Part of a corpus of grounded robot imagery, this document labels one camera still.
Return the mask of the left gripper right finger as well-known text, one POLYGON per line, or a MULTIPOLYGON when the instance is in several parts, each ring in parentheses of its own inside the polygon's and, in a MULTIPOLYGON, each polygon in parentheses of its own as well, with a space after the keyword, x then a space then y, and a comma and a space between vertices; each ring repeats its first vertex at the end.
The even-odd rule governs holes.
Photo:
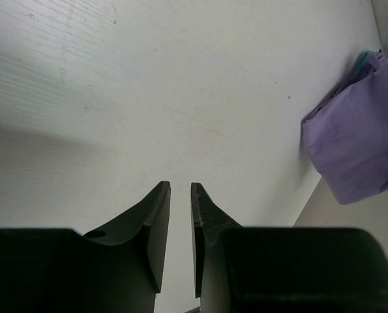
POLYGON ((357 228, 244 227, 190 190, 201 312, 388 312, 388 260, 357 228))

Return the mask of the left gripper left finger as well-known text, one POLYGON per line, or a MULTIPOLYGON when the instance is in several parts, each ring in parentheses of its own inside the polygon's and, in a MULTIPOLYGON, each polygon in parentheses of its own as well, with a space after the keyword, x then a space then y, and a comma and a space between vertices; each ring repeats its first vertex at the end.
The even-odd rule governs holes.
POLYGON ((152 312, 161 291, 171 186, 79 234, 0 228, 0 312, 152 312))

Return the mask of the purple t shirt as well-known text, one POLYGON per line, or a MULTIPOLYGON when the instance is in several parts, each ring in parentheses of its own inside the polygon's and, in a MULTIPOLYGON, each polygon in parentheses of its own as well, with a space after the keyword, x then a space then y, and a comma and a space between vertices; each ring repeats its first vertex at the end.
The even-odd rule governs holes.
POLYGON ((388 190, 388 59, 377 52, 371 64, 301 122, 312 164, 343 205, 388 190))

